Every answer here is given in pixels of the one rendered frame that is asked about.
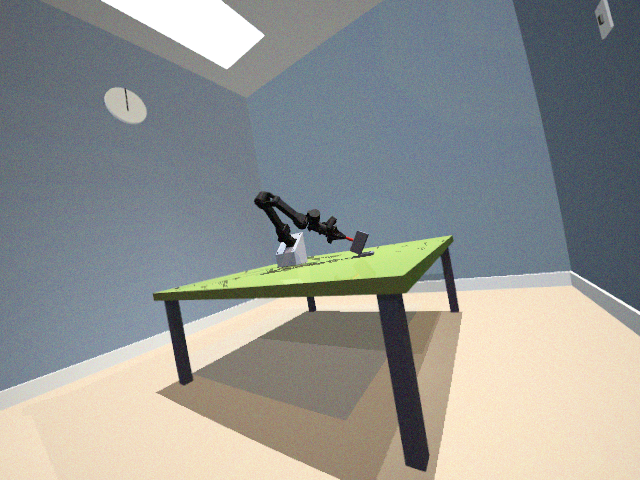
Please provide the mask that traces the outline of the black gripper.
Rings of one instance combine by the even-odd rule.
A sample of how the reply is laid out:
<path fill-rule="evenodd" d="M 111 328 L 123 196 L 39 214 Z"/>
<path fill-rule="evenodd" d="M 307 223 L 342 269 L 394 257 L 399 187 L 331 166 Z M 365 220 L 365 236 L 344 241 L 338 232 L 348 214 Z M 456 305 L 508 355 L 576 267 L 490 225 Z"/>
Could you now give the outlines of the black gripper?
<path fill-rule="evenodd" d="M 327 225 L 322 222 L 317 228 L 319 235 L 325 235 L 327 237 L 327 242 L 330 244 L 333 240 L 346 238 L 346 236 L 337 229 L 337 226 L 333 226 L 333 224 L 335 224 L 335 220 L 330 219 Z"/>

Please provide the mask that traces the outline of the grey square panel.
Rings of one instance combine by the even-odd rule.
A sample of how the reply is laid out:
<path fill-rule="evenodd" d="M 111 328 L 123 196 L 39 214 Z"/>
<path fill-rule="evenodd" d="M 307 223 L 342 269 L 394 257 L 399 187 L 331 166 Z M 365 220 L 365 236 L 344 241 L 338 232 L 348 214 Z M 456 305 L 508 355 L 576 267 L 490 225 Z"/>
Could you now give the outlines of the grey square panel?
<path fill-rule="evenodd" d="M 369 234 L 362 231 L 357 230 L 356 232 L 350 251 L 358 254 L 358 257 L 374 255 L 374 251 L 362 252 L 364 249 L 365 243 L 367 241 L 368 235 Z"/>

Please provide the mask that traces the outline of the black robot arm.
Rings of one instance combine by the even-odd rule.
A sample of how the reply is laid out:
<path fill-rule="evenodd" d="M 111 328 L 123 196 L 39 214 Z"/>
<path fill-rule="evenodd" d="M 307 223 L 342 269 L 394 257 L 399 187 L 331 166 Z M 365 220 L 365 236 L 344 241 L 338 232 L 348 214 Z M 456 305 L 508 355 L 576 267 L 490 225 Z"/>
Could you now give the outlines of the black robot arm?
<path fill-rule="evenodd" d="M 272 198 L 272 201 L 271 199 Z M 307 229 L 310 232 L 311 230 L 317 232 L 318 225 L 321 223 L 320 221 L 320 211 L 317 209 L 308 210 L 307 214 L 304 215 L 302 213 L 296 212 L 293 208 L 291 208 L 288 204 L 286 204 L 279 196 L 273 195 L 271 192 L 260 191 L 256 198 L 254 199 L 254 203 L 260 209 L 263 209 L 273 225 L 276 228 L 276 234 L 278 236 L 278 241 L 284 242 L 287 247 L 293 247 L 296 238 L 294 239 L 290 234 L 290 227 L 288 224 L 282 223 L 277 213 L 273 209 L 273 207 L 278 208 L 281 212 L 287 215 L 294 223 L 294 225 L 299 229 L 305 229 L 308 225 Z M 273 206 L 273 207 L 272 207 Z M 309 222 L 309 224 L 308 224 Z"/>

